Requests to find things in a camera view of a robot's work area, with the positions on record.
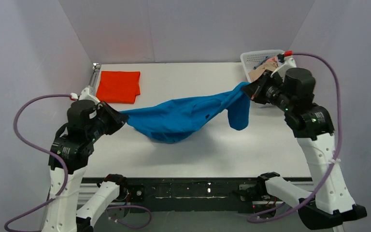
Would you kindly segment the blue t shirt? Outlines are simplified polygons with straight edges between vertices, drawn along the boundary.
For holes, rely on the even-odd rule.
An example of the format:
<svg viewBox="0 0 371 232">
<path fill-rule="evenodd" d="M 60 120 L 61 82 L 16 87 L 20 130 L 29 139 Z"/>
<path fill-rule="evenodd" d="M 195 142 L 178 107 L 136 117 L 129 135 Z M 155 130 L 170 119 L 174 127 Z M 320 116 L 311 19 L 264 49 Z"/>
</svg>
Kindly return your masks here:
<svg viewBox="0 0 371 232">
<path fill-rule="evenodd" d="M 249 124 L 250 99 L 242 91 L 246 85 L 247 82 L 241 82 L 231 91 L 169 100 L 123 113 L 128 115 L 128 125 L 162 143 L 172 144 L 186 139 L 223 111 L 227 111 L 229 126 L 241 131 Z"/>
</svg>

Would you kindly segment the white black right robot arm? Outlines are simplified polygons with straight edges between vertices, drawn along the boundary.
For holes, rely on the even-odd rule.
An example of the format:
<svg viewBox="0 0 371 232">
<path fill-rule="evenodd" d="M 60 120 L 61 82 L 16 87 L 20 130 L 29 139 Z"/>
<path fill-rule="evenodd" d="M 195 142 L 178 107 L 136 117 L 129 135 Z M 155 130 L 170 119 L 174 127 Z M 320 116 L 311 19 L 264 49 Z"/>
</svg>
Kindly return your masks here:
<svg viewBox="0 0 371 232">
<path fill-rule="evenodd" d="M 307 161 L 315 189 L 308 192 L 269 172 L 257 178 L 251 191 L 276 197 L 299 214 L 310 230 L 333 228 L 365 218 L 345 184 L 339 160 L 339 133 L 326 108 L 314 103 L 316 81 L 303 68 L 290 68 L 284 76 L 265 71 L 256 81 L 242 87 L 254 102 L 281 109 Z"/>
</svg>

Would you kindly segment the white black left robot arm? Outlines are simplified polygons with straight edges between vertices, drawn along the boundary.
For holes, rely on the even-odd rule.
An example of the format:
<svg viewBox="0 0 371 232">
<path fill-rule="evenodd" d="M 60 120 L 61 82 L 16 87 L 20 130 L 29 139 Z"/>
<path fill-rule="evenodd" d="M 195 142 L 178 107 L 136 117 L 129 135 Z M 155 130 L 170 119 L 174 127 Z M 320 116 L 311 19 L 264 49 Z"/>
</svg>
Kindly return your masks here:
<svg viewBox="0 0 371 232">
<path fill-rule="evenodd" d="M 94 143 L 103 135 L 112 135 L 128 121 L 126 114 L 105 102 L 78 98 L 67 110 L 67 123 L 56 133 L 50 151 L 62 158 L 65 171 L 55 158 L 49 159 L 51 189 L 54 198 L 47 208 L 42 231 L 91 232 L 99 217 L 120 194 L 125 178 L 110 174 L 96 193 L 78 207 L 81 182 L 94 152 Z"/>
</svg>

